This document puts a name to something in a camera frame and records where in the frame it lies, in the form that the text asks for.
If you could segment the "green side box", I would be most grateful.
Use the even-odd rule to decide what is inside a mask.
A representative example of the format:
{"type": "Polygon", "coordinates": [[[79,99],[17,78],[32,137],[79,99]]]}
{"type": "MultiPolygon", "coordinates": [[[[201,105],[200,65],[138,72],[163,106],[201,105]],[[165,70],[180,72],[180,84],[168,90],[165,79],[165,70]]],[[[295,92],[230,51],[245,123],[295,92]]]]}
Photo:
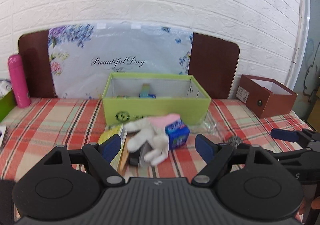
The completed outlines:
{"type": "Polygon", "coordinates": [[[0,89],[0,121],[3,121],[3,119],[16,107],[16,100],[9,80],[1,79],[0,89]]]}

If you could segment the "blue item inside box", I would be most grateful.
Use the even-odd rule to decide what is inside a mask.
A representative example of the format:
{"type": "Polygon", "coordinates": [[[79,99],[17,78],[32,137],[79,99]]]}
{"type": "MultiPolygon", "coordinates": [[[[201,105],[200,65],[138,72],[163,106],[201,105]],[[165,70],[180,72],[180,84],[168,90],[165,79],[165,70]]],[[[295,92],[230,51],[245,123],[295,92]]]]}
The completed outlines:
{"type": "Polygon", "coordinates": [[[142,88],[139,93],[139,98],[151,98],[155,99],[156,95],[150,93],[150,85],[149,84],[143,84],[142,88]]]}

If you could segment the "white window frame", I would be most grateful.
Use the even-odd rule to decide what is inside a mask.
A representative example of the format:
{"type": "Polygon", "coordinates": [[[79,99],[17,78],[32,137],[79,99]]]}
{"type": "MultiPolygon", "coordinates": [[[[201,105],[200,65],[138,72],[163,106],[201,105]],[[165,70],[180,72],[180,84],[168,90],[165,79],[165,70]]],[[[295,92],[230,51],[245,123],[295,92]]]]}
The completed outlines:
{"type": "Polygon", "coordinates": [[[299,24],[295,48],[285,86],[293,90],[302,67],[310,26],[310,0],[299,0],[299,24]]]}

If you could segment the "dark brown headboard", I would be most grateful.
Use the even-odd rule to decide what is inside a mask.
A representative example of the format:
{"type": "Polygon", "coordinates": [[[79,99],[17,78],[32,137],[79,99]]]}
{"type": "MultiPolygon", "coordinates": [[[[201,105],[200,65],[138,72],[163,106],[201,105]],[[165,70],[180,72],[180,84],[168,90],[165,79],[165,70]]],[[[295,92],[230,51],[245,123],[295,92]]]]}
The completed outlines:
{"type": "MultiPolygon", "coordinates": [[[[48,55],[48,30],[23,34],[18,39],[18,53],[29,95],[55,98],[55,88],[48,55]]],[[[193,34],[189,73],[213,99],[227,99],[231,91],[240,55],[237,44],[204,34],[193,34]]]]}

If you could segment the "yellow green paper box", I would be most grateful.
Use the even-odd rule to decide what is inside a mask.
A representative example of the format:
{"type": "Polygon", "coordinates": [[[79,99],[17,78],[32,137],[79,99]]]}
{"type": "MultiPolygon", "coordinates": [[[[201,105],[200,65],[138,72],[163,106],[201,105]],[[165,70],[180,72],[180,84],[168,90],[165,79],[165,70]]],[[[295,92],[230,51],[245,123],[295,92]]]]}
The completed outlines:
{"type": "Polygon", "coordinates": [[[124,125],[109,128],[98,139],[98,151],[116,171],[120,172],[121,157],[127,137],[124,125]]]}

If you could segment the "white pink glove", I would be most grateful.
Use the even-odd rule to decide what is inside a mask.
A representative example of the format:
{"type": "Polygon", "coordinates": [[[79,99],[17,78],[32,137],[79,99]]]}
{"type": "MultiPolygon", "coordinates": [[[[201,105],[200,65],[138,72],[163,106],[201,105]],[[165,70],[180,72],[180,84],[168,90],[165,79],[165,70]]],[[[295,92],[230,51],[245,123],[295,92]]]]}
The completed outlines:
{"type": "Polygon", "coordinates": [[[127,142],[127,150],[134,153],[147,142],[152,150],[144,156],[144,160],[151,166],[162,163],[169,153],[169,136],[165,133],[165,128],[180,119],[179,114],[171,113],[128,122],[124,125],[127,132],[136,134],[127,142]]]}

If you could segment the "floral plastic packaged pillow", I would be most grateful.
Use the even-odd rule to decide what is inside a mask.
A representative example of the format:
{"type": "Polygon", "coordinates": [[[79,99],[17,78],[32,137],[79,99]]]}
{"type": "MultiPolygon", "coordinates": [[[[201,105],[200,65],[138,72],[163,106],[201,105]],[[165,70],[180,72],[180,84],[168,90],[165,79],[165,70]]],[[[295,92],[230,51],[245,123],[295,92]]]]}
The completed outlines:
{"type": "Polygon", "coordinates": [[[189,72],[194,34],[140,24],[75,24],[49,29],[48,55],[58,98],[99,99],[111,73],[189,72]]]}

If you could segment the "clear plastic cup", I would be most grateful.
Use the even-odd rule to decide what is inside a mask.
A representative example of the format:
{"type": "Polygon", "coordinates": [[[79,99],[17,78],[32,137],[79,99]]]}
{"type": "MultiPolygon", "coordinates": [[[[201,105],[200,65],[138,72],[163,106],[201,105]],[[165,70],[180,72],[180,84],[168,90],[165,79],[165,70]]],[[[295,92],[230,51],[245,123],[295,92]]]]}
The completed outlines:
{"type": "Polygon", "coordinates": [[[207,112],[203,121],[199,125],[198,133],[205,135],[207,138],[217,139],[219,141],[226,141],[233,133],[223,124],[217,121],[210,111],[207,112]]]}

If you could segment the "green cardboard shoe box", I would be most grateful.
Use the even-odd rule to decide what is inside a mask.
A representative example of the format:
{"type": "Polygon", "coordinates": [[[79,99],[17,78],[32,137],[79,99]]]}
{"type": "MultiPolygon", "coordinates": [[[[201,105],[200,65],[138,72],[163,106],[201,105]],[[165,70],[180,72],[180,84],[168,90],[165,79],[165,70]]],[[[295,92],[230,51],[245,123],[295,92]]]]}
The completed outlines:
{"type": "Polygon", "coordinates": [[[187,125],[206,116],[211,97],[192,75],[111,73],[102,96],[105,122],[117,125],[176,113],[187,125]],[[139,98],[143,84],[156,98],[139,98]]]}

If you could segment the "brown cardboard shoe box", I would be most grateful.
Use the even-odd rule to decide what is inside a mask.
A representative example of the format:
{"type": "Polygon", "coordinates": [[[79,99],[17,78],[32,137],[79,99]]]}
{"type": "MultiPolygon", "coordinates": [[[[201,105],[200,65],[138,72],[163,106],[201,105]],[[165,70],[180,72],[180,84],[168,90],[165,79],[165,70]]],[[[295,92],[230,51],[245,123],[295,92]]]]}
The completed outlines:
{"type": "Polygon", "coordinates": [[[242,75],[236,98],[263,119],[291,112],[297,94],[274,79],[242,75]]]}

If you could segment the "pink thermos bottle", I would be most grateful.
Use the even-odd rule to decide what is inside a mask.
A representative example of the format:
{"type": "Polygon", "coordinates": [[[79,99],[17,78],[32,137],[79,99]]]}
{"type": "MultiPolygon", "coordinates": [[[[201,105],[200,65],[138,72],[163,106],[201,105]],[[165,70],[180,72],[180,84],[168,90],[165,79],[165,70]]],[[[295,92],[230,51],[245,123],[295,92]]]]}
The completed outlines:
{"type": "Polygon", "coordinates": [[[8,58],[8,70],[18,107],[28,107],[31,104],[31,99],[25,79],[22,58],[19,54],[12,55],[8,58]]]}

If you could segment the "plaid bed sheet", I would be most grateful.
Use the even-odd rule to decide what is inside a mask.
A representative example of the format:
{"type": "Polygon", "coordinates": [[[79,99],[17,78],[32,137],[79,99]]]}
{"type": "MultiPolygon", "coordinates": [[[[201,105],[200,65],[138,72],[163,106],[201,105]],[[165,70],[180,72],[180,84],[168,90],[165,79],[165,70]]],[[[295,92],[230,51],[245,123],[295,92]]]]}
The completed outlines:
{"type": "MultiPolygon", "coordinates": [[[[307,127],[294,112],[271,118],[257,118],[239,100],[214,99],[209,107],[213,117],[248,144],[274,151],[293,151],[297,144],[274,140],[274,128],[300,130],[307,127]]],[[[56,145],[79,149],[96,142],[107,128],[99,100],[33,99],[25,109],[14,108],[2,121],[7,126],[1,148],[1,179],[18,180],[56,145]]],[[[126,177],[193,178],[204,167],[194,147],[199,127],[193,127],[187,144],[169,153],[156,167],[127,167],[126,177]]]]}

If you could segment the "grey knitted item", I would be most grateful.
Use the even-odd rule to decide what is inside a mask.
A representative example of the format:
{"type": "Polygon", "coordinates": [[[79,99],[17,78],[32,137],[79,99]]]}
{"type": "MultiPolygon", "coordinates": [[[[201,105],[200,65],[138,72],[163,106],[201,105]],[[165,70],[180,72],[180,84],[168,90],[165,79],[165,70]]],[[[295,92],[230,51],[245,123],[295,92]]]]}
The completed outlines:
{"type": "Polygon", "coordinates": [[[234,135],[227,139],[227,144],[230,144],[234,148],[237,148],[242,143],[242,140],[240,137],[234,135]]]}

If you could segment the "white remote device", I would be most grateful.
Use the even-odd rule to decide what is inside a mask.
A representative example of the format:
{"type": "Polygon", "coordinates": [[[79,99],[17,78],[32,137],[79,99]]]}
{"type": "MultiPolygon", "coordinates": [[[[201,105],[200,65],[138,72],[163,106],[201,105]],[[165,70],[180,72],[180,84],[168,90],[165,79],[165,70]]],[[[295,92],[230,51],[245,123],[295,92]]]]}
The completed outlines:
{"type": "Polygon", "coordinates": [[[7,133],[7,126],[0,125],[0,147],[4,145],[6,133],[7,133]]]}

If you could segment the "blue mentos gum box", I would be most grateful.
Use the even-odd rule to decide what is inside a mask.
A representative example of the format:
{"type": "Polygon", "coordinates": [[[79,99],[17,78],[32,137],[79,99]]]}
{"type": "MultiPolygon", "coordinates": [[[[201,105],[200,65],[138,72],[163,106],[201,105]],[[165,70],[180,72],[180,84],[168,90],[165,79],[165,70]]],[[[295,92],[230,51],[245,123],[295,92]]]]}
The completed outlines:
{"type": "Polygon", "coordinates": [[[181,119],[179,119],[172,124],[167,125],[165,127],[165,133],[169,137],[169,149],[175,150],[186,144],[190,129],[181,119]]]}

